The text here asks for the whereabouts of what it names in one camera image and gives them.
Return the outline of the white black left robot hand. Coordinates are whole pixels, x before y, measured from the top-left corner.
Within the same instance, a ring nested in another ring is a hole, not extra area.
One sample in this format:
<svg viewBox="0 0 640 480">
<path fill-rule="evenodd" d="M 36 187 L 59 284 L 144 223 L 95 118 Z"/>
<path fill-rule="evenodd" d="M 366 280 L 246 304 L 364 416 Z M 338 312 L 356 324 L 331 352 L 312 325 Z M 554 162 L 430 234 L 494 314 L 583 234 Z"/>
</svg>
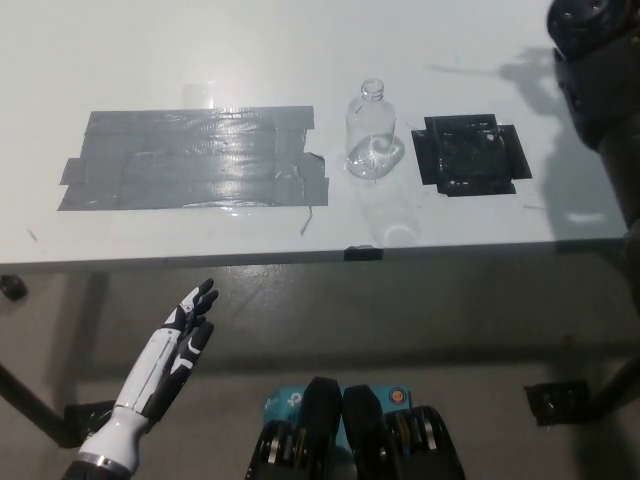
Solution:
<svg viewBox="0 0 640 480">
<path fill-rule="evenodd" d="M 214 280 L 205 280 L 153 332 L 124 382 L 110 418 L 83 442 L 64 474 L 66 479 L 134 476 L 142 437 L 175 401 L 213 334 L 214 325 L 206 313 L 218 295 Z"/>
</svg>

